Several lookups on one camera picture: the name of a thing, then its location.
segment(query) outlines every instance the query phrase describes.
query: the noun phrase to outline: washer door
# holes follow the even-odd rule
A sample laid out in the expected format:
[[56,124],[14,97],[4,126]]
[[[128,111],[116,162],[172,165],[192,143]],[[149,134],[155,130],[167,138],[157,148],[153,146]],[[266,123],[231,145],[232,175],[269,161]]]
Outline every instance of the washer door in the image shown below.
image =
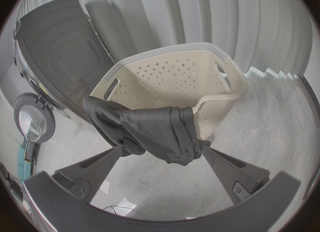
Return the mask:
[[56,122],[48,102],[34,93],[21,94],[14,104],[14,121],[30,142],[43,143],[54,134]]
[[41,95],[41,97],[44,98],[55,111],[57,111],[64,117],[71,119],[71,117],[47,94],[47,92],[45,92],[45,90],[41,88],[41,86],[37,84],[35,80],[33,80],[31,77],[29,77],[28,79],[35,92]]

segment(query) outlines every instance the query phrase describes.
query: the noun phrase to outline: washing machine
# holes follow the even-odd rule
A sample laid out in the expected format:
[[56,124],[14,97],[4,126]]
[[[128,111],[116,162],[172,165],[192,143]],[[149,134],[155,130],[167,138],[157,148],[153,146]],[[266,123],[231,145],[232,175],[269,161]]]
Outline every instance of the washing machine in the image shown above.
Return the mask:
[[[42,107],[87,120],[82,100],[115,61],[79,0],[54,0],[30,11],[17,21],[13,44],[19,72],[41,96]],[[30,98],[19,96],[16,103]],[[17,117],[21,110],[15,112]]]

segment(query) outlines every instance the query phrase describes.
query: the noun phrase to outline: cable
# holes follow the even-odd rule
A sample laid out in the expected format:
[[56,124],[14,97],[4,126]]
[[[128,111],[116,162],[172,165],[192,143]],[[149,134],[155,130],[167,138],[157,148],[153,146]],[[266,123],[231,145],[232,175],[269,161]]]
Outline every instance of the cable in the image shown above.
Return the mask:
[[22,181],[23,182],[23,180],[22,179],[20,179],[20,178],[16,178],[16,177],[10,177],[11,179],[17,179],[17,180],[20,180],[20,181]]
[[108,206],[108,207],[103,208],[102,210],[107,209],[107,208],[109,208],[109,207],[111,207],[111,208],[113,209],[113,211],[114,211],[114,214],[117,215],[116,210],[115,210],[111,205]]
[[110,206],[107,206],[107,207],[103,208],[102,210],[105,210],[105,209],[107,209],[107,208],[109,208],[109,207],[111,207],[111,208],[113,209],[115,215],[116,215],[117,213],[116,213],[116,210],[114,209],[114,207],[133,210],[132,208],[129,208],[129,207],[123,207],[123,206],[117,206],[117,205],[110,205]]

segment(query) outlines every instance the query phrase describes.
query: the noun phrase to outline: wall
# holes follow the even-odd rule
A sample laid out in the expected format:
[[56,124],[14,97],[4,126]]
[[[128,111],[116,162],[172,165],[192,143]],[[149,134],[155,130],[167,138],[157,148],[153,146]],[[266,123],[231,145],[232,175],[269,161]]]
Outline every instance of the wall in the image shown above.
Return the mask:
[[12,111],[0,98],[0,162],[15,177],[18,177],[17,157],[23,139]]
[[304,77],[309,82],[320,102],[320,34],[318,26],[312,21],[312,49]]
[[0,82],[0,88],[12,107],[19,95],[23,93],[35,93],[26,79],[21,77],[18,67],[15,66],[14,63],[10,66]]

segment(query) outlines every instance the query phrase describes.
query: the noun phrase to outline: white paper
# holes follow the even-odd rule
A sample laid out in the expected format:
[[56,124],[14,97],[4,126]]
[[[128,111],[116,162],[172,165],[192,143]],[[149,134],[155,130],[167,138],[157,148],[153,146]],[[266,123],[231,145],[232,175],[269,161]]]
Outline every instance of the white paper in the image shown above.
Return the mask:
[[107,182],[106,180],[104,180],[100,186],[100,190],[102,190],[104,193],[108,194],[109,192],[109,186],[110,186],[110,183]]

